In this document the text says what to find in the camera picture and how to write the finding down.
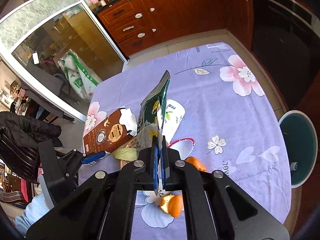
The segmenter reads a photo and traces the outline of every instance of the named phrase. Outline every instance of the pink flower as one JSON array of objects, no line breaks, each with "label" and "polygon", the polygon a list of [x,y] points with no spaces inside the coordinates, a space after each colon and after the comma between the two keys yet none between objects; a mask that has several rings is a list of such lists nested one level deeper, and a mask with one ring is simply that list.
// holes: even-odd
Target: pink flower
[{"label": "pink flower", "polygon": [[265,95],[255,76],[238,55],[232,55],[228,59],[232,66],[220,69],[220,78],[225,82],[233,82],[233,90],[236,94],[245,97],[253,91],[260,97]]},{"label": "pink flower", "polygon": [[107,112],[105,111],[98,112],[99,109],[100,109],[99,102],[93,102],[90,105],[88,114],[87,114],[87,120],[85,121],[83,137],[107,117]]}]

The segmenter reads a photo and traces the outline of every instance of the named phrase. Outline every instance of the teal bucket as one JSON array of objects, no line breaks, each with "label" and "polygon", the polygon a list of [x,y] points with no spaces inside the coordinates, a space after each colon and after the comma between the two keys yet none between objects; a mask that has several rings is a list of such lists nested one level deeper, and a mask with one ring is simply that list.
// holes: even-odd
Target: teal bucket
[{"label": "teal bucket", "polygon": [[315,127],[303,113],[292,110],[279,120],[291,166],[291,187],[301,186],[310,176],[317,158],[318,140]]}]

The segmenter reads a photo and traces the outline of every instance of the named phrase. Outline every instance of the black puffer jacket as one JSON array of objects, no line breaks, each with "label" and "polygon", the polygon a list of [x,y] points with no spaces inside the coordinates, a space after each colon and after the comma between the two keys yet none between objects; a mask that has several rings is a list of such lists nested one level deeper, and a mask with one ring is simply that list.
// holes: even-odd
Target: black puffer jacket
[{"label": "black puffer jacket", "polygon": [[0,112],[0,134],[4,133],[14,144],[38,148],[38,143],[52,139],[54,147],[62,147],[58,137],[61,127],[33,117]]}]

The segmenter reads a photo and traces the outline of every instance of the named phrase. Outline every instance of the green and white plastic bag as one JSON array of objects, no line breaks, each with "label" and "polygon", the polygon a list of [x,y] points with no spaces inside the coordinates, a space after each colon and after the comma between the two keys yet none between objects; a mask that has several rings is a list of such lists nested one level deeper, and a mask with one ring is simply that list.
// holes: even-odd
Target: green and white plastic bag
[{"label": "green and white plastic bag", "polygon": [[102,82],[98,75],[71,49],[59,60],[59,65],[78,96],[90,102],[97,85]]}]

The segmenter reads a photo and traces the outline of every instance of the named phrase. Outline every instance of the silver bolt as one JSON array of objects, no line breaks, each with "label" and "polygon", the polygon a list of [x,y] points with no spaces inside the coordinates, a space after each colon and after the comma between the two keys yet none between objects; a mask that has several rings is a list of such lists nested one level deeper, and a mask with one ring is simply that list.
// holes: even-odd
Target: silver bolt
[{"label": "silver bolt", "polygon": [[103,179],[106,176],[106,173],[104,171],[98,171],[95,176],[97,179]]},{"label": "silver bolt", "polygon": [[183,167],[184,165],[186,165],[186,163],[182,160],[177,160],[175,164],[177,167]]},{"label": "silver bolt", "polygon": [[222,171],[214,171],[213,175],[216,178],[221,179],[223,177],[223,172]]},{"label": "silver bolt", "polygon": [[134,162],[134,166],[136,166],[136,167],[142,167],[143,165],[144,165],[144,162],[141,160],[136,160]]}]

